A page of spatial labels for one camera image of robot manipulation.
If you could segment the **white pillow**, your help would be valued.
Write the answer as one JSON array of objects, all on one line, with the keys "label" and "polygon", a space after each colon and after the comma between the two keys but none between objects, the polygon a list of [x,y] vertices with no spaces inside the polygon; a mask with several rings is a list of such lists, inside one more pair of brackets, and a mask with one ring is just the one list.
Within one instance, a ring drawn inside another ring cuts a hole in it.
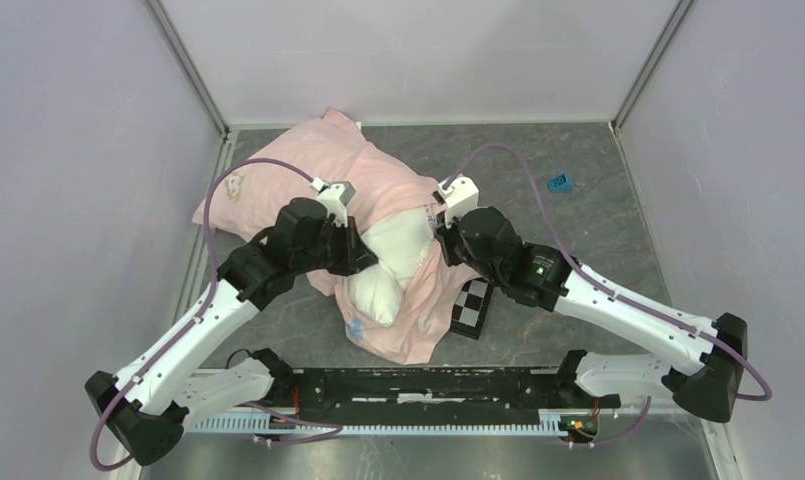
[{"label": "white pillow", "polygon": [[362,235],[377,263],[348,278],[350,302],[381,327],[395,322],[406,291],[434,239],[425,207],[393,213]]}]

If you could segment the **pink printed pillowcase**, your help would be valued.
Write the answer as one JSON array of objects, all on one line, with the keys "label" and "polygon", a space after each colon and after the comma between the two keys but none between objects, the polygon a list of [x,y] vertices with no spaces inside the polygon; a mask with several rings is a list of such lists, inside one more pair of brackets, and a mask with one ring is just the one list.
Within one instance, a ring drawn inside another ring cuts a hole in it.
[{"label": "pink printed pillowcase", "polygon": [[[203,201],[193,214],[196,224],[250,240],[275,222],[279,210],[295,197],[312,198],[310,178],[348,181],[356,193],[347,205],[362,235],[372,225],[399,211],[425,207],[429,221],[442,207],[433,193],[437,182],[421,176],[368,141],[354,120],[327,110],[284,131],[251,156],[217,187],[212,202]],[[464,266],[449,267],[434,238],[410,283],[395,322],[381,327],[358,311],[347,293],[348,278],[325,270],[310,272],[309,284],[335,299],[347,338],[360,348],[388,361],[413,365],[431,360],[448,333],[451,313],[461,287],[473,279]]]}]

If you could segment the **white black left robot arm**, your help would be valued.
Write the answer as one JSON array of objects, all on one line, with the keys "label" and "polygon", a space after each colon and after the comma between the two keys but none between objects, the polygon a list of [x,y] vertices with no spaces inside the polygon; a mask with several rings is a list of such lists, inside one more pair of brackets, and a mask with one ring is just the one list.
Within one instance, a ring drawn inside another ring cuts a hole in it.
[{"label": "white black left robot arm", "polygon": [[99,420],[90,460],[100,470],[98,440],[109,429],[129,460],[151,465],[169,453],[184,431],[220,412],[261,400],[284,405],[291,379],[250,358],[196,383],[196,369],[237,328],[255,317],[295,279],[325,270],[350,276],[375,265],[342,200],[295,198],[273,225],[233,250],[215,268],[203,296],[154,345],[111,374],[97,371],[85,391]]}]

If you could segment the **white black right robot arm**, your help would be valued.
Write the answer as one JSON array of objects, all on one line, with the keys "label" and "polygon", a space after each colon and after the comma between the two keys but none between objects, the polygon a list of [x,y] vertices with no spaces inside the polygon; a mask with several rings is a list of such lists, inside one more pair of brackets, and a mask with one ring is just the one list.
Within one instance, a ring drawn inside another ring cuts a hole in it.
[{"label": "white black right robot arm", "polygon": [[748,325],[673,309],[609,281],[558,249],[524,241],[493,207],[437,216],[435,236],[450,266],[472,268],[516,303],[586,321],[645,349],[643,355],[570,352],[555,382],[558,400],[658,396],[704,420],[727,423],[748,355]]}]

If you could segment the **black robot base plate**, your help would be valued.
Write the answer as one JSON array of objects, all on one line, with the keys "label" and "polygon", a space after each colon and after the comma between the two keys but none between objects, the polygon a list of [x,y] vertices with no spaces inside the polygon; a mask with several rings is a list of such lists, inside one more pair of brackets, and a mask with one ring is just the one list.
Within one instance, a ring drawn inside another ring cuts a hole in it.
[{"label": "black robot base plate", "polygon": [[275,379],[260,404],[343,426],[531,426],[542,410],[618,408],[566,375],[532,367],[304,368]]}]

